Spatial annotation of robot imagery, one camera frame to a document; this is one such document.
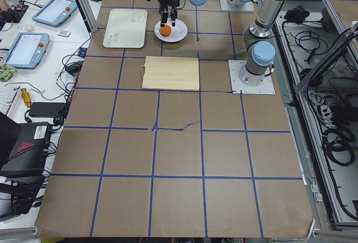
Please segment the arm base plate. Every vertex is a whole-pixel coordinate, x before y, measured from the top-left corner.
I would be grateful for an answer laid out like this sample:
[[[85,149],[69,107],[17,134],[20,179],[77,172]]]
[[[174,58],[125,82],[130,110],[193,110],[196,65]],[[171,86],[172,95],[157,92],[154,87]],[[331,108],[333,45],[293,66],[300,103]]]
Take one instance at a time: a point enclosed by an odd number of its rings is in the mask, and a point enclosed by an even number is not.
[[[262,75],[246,70],[246,60],[228,60],[231,89],[234,94],[274,95],[275,89],[267,67]]]
[[[220,0],[220,8],[223,12],[254,13],[255,11],[252,2],[240,0]]]

